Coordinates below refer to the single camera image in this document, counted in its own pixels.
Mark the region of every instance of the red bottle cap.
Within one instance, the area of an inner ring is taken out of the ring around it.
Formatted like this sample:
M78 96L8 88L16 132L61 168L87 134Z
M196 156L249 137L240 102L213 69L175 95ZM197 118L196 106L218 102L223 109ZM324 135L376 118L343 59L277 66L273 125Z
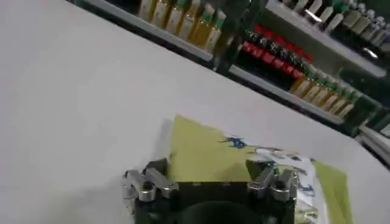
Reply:
M306 58L308 61L312 61L312 60L313 60L313 57L312 57L310 54L305 54L305 58Z
M294 49L294 45L288 43L288 44L286 44L286 48L289 50Z
M276 37L276 43L280 44L280 45L284 45L285 44L285 41L282 37L280 36L277 36Z
M256 33L262 33L263 31L264 31L264 28L261 25L255 26Z
M268 30L266 31L266 34L265 34L266 37L272 38L273 35L274 34L271 31L268 31Z
M295 53L298 55L298 56L302 56L303 55L303 50L301 48L297 48L295 50Z

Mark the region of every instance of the yellow-green cloth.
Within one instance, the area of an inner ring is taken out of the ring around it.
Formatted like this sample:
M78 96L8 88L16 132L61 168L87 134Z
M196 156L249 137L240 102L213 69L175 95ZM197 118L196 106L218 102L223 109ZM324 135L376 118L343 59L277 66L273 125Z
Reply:
M224 133L183 116L176 116L171 139L168 175L174 181L250 181L246 159L256 146L241 149L224 142ZM352 224L347 176L314 162L324 192L331 224Z

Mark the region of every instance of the white table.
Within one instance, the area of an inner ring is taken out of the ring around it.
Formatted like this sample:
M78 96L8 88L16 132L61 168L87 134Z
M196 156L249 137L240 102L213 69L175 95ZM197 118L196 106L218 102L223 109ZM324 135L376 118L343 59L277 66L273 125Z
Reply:
M65 1L2 1L0 28L1 223L129 223L119 176L177 113L343 169L355 223L390 219L390 173L353 139Z

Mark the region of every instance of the yellow bottle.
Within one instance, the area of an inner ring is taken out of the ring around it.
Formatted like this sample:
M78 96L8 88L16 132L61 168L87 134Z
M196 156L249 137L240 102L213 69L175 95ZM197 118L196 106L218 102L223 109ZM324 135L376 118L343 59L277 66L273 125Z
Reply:
M195 29L196 14L200 6L200 0L193 0L190 9L185 13L181 25L179 25L179 37L188 40Z
M332 88L335 82L336 80L334 78L332 78L330 75L327 75L326 82L321 87L321 90L317 93L317 95L314 97L311 103L317 107L322 106L325 103L325 101L329 98L329 96L333 94Z
M210 34L207 38L207 41L206 41L206 44L204 47L204 49L207 52L212 53L214 51L215 45L216 45L217 41L219 40L219 37L221 36L221 33L222 33L221 29L222 29L222 25L223 25L225 19L226 19L225 13L222 12L221 10L218 10L217 17L215 19L216 20L215 24L211 28Z
M154 13L155 6L156 6L156 0L142 0L140 5L140 11L138 12L138 16L141 19L149 22Z
M172 8L168 22L166 23L166 31L171 34L177 35L179 27L182 23L184 14L185 0L178 0L176 5Z
M302 97L304 94L306 94L307 91L313 86L316 78L315 74L317 71L318 69L316 69L313 65L308 65L305 71L306 76L299 78L297 81L295 81L294 84L292 84L290 93L296 95L297 97Z
M158 0L152 17L152 24L164 29L166 15L169 11L169 0Z
M338 114L342 109L344 109L350 103L349 97L352 94L352 91L352 88L346 88L337 102L329 109L329 113Z
M193 35L190 37L190 40L193 44L202 47L206 43L208 34L211 29L211 18L214 14L214 8L211 4L206 3L205 10L202 17L199 19L199 22L196 24Z
M336 81L333 87L333 94L325 100L324 104L321 105L321 109L328 111L339 99L342 98L342 91L345 88L345 85L342 81Z
M353 94L350 96L350 103L347 104L342 110L339 110L336 112L336 115L338 115L341 118L344 118L349 111L351 111L355 107L356 101L362 96L363 94L361 92L355 91Z
M318 79L317 81L312 84L309 91L307 91L306 94L303 95L302 99L306 100L307 102L311 102L314 97L318 94L318 92L323 87L324 83L326 82L327 75L321 70L318 70L317 72Z

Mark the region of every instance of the store shelf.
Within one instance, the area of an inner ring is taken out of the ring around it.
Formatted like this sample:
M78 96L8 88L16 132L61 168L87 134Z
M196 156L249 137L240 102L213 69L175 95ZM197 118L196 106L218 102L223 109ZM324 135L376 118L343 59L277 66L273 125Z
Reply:
M376 77L383 77L386 75L386 70L374 65L361 55L344 46L340 42L334 40L326 33L321 32L318 28L309 24L303 17L296 13L293 13L291 9L285 7L276 0L268 0L266 4L266 9L273 14L281 17L287 23L290 23L290 25L311 36L333 52L336 52L337 54L341 55L346 60L351 61L353 64L356 64L362 70L365 70Z
M105 0L83 0L84 2L87 2L97 8L102 9L103 11L112 14L120 19L123 19L125 22L137 26L153 35L156 37L159 37L175 46L178 48L181 48L205 61L210 61L213 58L213 55L188 43L187 41L180 39L179 37L163 30L160 29L153 24L142 20L141 18L105 1Z
M244 80L247 80L248 82L251 82L257 86L259 86L260 88L263 88L265 89L266 91L269 91L270 93L272 94L275 94L276 96L279 96L281 97L282 99L285 99L287 100L288 102L291 102L295 105L298 105L302 108L304 108L305 110L307 111L310 111L312 112L313 114L316 114L334 124L337 124L337 125L340 125L344 122L343 119L333 115L333 114L330 114L326 111L323 111L321 110L320 108L314 106L313 104L311 103L308 103L304 100L302 100L301 98L299 97L296 97L295 95L289 93L289 92L286 92L282 89L280 89L279 87L277 86L274 86L273 84L267 82L266 80L262 79L262 78L259 78L235 65L232 65L232 67L230 67L229 69L229 72L234 74L234 75L237 75L238 77L244 79Z

